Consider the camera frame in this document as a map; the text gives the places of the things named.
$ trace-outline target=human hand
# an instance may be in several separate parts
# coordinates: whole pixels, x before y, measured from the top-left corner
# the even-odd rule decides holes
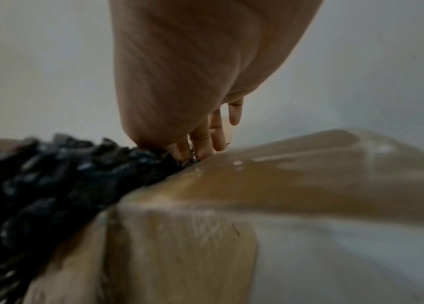
[[[225,147],[220,106],[239,123],[244,96],[287,58],[322,0],[110,0],[122,127],[138,145]]]

